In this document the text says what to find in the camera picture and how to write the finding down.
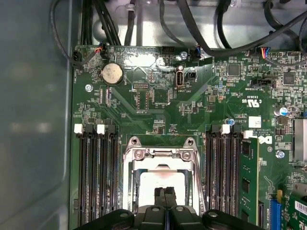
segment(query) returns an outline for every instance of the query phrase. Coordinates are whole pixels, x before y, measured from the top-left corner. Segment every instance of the screw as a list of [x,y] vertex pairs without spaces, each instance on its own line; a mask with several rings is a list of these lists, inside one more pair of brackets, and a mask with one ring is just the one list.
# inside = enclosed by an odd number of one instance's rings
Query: screw
[[178,66],[178,70],[183,70],[183,66]]
[[136,150],[134,152],[134,157],[135,159],[139,160],[139,159],[142,159],[144,156],[143,152],[141,150]]
[[284,156],[285,156],[285,153],[283,151],[279,150],[279,151],[276,152],[276,157],[278,159],[284,158]]
[[230,6],[234,7],[236,5],[236,0],[231,0]]
[[185,59],[188,58],[188,53],[187,53],[186,51],[183,51],[183,52],[180,53],[180,57],[181,57],[183,60],[185,60]]
[[192,145],[193,143],[194,143],[193,140],[188,140],[189,145]]
[[184,153],[182,154],[182,157],[183,157],[184,159],[188,160],[188,159],[190,159],[191,154],[190,154],[189,152],[184,152]]
[[181,206],[178,206],[178,207],[176,207],[176,210],[177,210],[178,212],[182,212],[182,211],[184,210],[184,208],[181,207]]
[[127,216],[128,216],[127,213],[122,213],[122,214],[120,214],[120,217],[127,217]]
[[93,86],[90,85],[90,84],[87,84],[87,85],[85,86],[85,91],[87,91],[87,92],[93,91]]
[[208,215],[211,216],[211,217],[217,217],[217,214],[215,212],[209,212]]

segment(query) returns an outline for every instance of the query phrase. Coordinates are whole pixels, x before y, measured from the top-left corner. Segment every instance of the surface-mount component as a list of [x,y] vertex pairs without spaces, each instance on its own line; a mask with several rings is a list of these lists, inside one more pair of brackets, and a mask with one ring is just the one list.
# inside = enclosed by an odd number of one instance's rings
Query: surface-mount component
[[307,161],[307,119],[294,120],[294,158]]
[[106,84],[117,85],[123,80],[123,70],[117,63],[106,64],[101,71],[102,78]]
[[295,82],[295,73],[292,72],[283,73],[284,85],[294,85],[294,82]]

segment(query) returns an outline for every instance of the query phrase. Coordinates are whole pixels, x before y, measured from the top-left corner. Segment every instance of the sticker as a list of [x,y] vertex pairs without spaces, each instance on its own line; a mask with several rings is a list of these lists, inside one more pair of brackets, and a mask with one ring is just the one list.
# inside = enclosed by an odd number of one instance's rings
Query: sticker
[[248,117],[249,128],[261,128],[261,116],[249,116]]
[[301,213],[303,213],[304,215],[307,215],[307,206],[299,203],[299,202],[295,202],[295,209]]
[[272,144],[272,136],[260,136],[258,137],[259,139],[259,143],[262,145],[263,143],[266,143],[266,144]]

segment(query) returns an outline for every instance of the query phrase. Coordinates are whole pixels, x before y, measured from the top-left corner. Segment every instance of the white slot latch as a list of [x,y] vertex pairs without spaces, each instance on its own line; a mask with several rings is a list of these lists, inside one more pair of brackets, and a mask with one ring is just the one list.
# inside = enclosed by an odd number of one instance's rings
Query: white slot latch
[[245,130],[243,132],[243,138],[248,139],[253,137],[253,130]]
[[97,134],[104,135],[106,132],[106,126],[105,125],[97,125]]
[[222,128],[221,128],[221,134],[228,134],[230,133],[230,125],[228,124],[222,124]]
[[82,124],[75,124],[73,132],[75,134],[82,134],[83,133],[83,125]]

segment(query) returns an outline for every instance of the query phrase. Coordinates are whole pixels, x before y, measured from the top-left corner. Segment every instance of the blue capacitor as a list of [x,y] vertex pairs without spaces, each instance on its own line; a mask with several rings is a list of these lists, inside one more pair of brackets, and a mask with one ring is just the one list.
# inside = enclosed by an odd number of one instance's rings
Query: blue capacitor
[[225,124],[233,126],[235,124],[235,120],[234,119],[226,118],[225,119]]
[[229,119],[228,120],[228,124],[233,126],[235,124],[235,120],[234,119]]

